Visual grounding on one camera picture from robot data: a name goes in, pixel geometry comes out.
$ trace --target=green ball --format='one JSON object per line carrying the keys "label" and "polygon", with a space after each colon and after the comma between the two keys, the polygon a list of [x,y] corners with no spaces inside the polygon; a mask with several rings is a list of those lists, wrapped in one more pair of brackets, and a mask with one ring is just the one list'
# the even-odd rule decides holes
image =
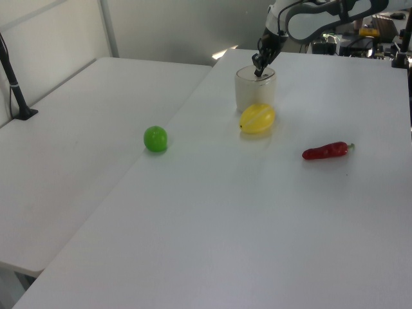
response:
{"label": "green ball", "polygon": [[144,133],[144,144],[148,150],[159,153],[167,148],[167,133],[164,128],[153,126]]}

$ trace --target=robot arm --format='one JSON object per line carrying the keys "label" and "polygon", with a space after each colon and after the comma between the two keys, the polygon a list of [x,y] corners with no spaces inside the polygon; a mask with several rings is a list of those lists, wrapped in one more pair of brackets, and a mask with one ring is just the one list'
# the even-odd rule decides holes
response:
{"label": "robot arm", "polygon": [[323,31],[379,12],[412,7],[412,0],[277,0],[269,7],[266,28],[258,42],[259,53],[252,57],[255,75],[279,55],[290,37],[306,44]]}

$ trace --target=black cable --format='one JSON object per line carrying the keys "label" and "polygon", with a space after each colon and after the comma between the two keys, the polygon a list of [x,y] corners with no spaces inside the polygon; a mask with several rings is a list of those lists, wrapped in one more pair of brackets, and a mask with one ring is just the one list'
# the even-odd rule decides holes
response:
{"label": "black cable", "polygon": [[6,54],[7,54],[7,59],[9,59],[9,58],[8,58],[8,49],[7,49],[7,45],[6,45],[6,42],[5,42],[5,40],[3,39],[3,36],[1,35],[1,33],[0,33],[0,40],[1,40],[1,44],[3,44],[3,46],[5,47]]}
{"label": "black cable", "polygon": [[281,14],[282,14],[285,10],[287,10],[288,8],[290,8],[290,7],[294,6],[294,5],[298,5],[299,3],[302,3],[302,2],[303,2],[303,0],[296,1],[296,2],[292,3],[291,5],[288,5],[287,7],[283,8],[283,9],[279,12],[279,15],[277,16],[277,34],[278,34],[278,36],[282,36],[282,35],[281,35]]}
{"label": "black cable", "polygon": [[[6,42],[3,39],[3,36],[1,35],[1,33],[0,33],[0,41],[1,41],[1,44],[3,44],[3,46],[5,47],[6,54],[7,54],[7,59],[10,60],[9,55],[8,55],[7,45],[6,45]],[[13,112],[12,112],[12,87],[11,86],[8,87],[8,94],[9,94],[9,96],[8,96],[8,110],[10,112],[10,118],[13,120],[14,117],[13,117]]]}
{"label": "black cable", "polygon": [[365,45],[365,47],[364,47],[365,51],[362,53],[363,55],[365,55],[365,53],[367,52],[367,50],[368,50],[368,45],[369,45],[370,43],[372,43],[372,48],[373,48],[373,40],[370,40],[369,42],[366,43],[366,45]]}
{"label": "black cable", "polygon": [[353,42],[351,42],[350,44],[345,46],[345,48],[351,48],[354,44],[358,43],[359,41],[361,41],[363,39],[371,39],[371,37],[359,37],[358,39],[354,40]]}
{"label": "black cable", "polygon": [[9,94],[8,111],[10,112],[10,118],[13,120],[14,117],[13,117],[13,112],[12,112],[12,87],[11,86],[8,87],[8,94]]}
{"label": "black cable", "polygon": [[367,47],[370,43],[372,43],[372,47],[373,47],[373,40],[370,40],[369,42],[366,43],[366,45],[364,47],[365,50],[368,50]]}

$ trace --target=toy fruit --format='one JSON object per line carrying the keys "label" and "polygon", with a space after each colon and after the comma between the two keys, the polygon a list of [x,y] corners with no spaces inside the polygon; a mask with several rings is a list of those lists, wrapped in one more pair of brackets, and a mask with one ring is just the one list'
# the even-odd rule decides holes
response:
{"label": "toy fruit", "polygon": [[256,134],[270,128],[275,120],[275,110],[268,104],[253,104],[242,113],[239,127],[244,133]]}
{"label": "toy fruit", "polygon": [[165,129],[153,126],[144,133],[144,144],[148,150],[159,153],[167,148],[167,133]]}

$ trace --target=white table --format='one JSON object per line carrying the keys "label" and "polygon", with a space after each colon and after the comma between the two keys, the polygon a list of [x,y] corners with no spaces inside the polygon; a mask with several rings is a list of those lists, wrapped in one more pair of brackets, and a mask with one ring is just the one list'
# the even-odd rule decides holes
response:
{"label": "white table", "polygon": [[0,267],[37,277],[210,71],[103,58],[0,129]]}
{"label": "white table", "polygon": [[[406,71],[282,53],[276,124],[252,138],[234,96],[252,54],[228,51],[168,150],[143,153],[15,309],[410,308]],[[302,160],[338,140],[357,148]]]}

